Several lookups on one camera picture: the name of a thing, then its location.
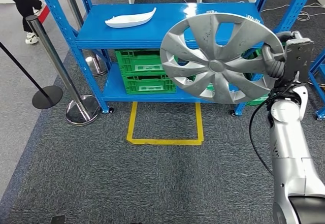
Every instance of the white sneaker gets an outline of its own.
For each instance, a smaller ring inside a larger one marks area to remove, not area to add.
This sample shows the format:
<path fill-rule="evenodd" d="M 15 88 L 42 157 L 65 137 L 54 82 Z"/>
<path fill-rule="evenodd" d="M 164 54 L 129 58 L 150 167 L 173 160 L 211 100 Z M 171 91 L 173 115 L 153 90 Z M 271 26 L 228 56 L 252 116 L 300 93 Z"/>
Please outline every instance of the white sneaker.
<path fill-rule="evenodd" d="M 32 10 L 34 11 L 34 15 L 39 16 L 41 15 L 41 11 L 43 11 L 45 7 L 46 7 L 46 3 L 41 2 L 41 9 L 38 10 L 38 9 L 32 8 Z"/>
<path fill-rule="evenodd" d="M 27 33 L 26 39 L 25 40 L 25 43 L 28 45 L 36 44 L 37 42 L 38 42 L 38 39 L 35 33 Z"/>

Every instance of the hubcap center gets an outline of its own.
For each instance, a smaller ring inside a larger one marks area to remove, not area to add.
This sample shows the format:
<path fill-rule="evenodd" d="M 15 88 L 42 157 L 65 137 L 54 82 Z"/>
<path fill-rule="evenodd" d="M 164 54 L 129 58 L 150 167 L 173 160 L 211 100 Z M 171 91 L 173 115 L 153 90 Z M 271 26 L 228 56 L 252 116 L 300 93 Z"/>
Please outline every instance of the hubcap center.
<path fill-rule="evenodd" d="M 222 72 L 225 67 L 223 66 L 222 63 L 217 61 L 217 60 L 212 60 L 209 63 L 209 67 L 216 73 L 220 73 Z"/>

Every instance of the stanchion post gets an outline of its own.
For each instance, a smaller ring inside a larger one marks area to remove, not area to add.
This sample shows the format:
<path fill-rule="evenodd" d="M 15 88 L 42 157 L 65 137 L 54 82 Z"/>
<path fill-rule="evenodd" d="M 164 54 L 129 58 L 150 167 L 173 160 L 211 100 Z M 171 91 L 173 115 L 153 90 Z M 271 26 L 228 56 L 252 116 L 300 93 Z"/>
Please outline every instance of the stanchion post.
<path fill-rule="evenodd" d="M 84 19 L 80 12 L 78 4 L 75 0 L 66 0 L 70 7 L 73 17 L 75 19 L 78 30 L 80 30 L 84 24 Z M 97 56 L 92 51 L 90 51 L 90 56 L 87 57 L 85 60 L 88 64 L 89 68 L 91 70 L 92 74 L 96 76 L 100 76 L 107 73 L 107 67 L 105 62 L 100 57 Z"/>
<path fill-rule="evenodd" d="M 37 16 L 28 16 L 26 21 L 39 38 L 49 56 L 50 61 L 72 98 L 72 101 L 68 105 L 66 111 L 66 117 L 68 122 L 82 126 L 90 124 L 97 119 L 100 110 L 97 100 L 92 95 L 80 96 L 78 93 L 70 76 L 63 66 L 63 63 Z"/>

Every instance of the hubcap spoke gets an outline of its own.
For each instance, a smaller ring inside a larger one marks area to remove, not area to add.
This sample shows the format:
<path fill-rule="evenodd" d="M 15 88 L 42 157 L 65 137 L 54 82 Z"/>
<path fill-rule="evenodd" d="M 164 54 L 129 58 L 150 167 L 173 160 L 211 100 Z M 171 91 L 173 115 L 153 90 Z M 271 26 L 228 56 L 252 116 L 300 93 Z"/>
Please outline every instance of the hubcap spoke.
<path fill-rule="evenodd" d="M 189 19 L 191 31 L 200 49 L 210 59 L 214 59 L 220 47 L 216 43 L 219 23 L 215 15 L 201 15 Z"/>
<path fill-rule="evenodd" d="M 213 77 L 213 100 L 221 104 L 233 104 L 235 93 L 230 92 L 229 83 L 222 74 L 216 74 Z"/>
<path fill-rule="evenodd" d="M 216 59 L 232 60 L 262 41 L 267 41 L 271 35 L 261 25 L 254 25 L 250 20 L 234 24 L 234 29 L 228 44 L 221 47 Z"/>
<path fill-rule="evenodd" d="M 179 66 L 176 61 L 168 61 L 164 64 L 166 73 L 168 77 L 190 77 L 203 72 L 207 72 L 207 68 L 204 65 L 201 65 L 195 62 L 189 62 L 185 66 Z"/>
<path fill-rule="evenodd" d="M 236 58 L 225 63 L 225 65 L 231 71 L 238 73 L 259 73 L 265 74 L 265 66 L 263 58 L 259 55 L 255 59 L 247 60 L 242 57 Z"/>
<path fill-rule="evenodd" d="M 270 92 L 269 88 L 267 88 L 264 78 L 258 81 L 250 81 L 241 73 L 237 73 L 233 71 L 226 71 L 224 76 L 231 84 L 236 86 L 239 90 L 241 90 L 246 96 L 251 99 L 256 99 L 263 96 L 266 93 Z"/>
<path fill-rule="evenodd" d="M 199 49 L 192 50 L 189 48 L 184 39 L 184 35 L 168 33 L 161 43 L 161 49 L 164 49 L 178 58 L 188 61 L 194 61 L 200 64 L 207 64 L 207 58 Z"/>
<path fill-rule="evenodd" d="M 206 90 L 207 87 L 211 82 L 212 75 L 212 72 L 200 73 L 195 77 L 195 81 L 188 82 L 187 84 L 182 83 L 181 79 L 175 79 L 180 82 L 181 85 L 178 85 L 186 92 L 201 95 L 202 92 Z"/>

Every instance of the white boat model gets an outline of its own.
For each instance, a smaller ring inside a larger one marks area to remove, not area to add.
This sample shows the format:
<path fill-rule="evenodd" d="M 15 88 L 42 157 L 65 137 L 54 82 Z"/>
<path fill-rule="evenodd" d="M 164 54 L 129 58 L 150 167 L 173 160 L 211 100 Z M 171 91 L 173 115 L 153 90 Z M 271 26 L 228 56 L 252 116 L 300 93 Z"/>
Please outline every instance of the white boat model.
<path fill-rule="evenodd" d="M 152 11 L 147 13 L 112 17 L 106 20 L 105 23 L 109 27 L 114 28 L 139 26 L 150 21 L 156 9 L 157 8 L 155 7 Z"/>

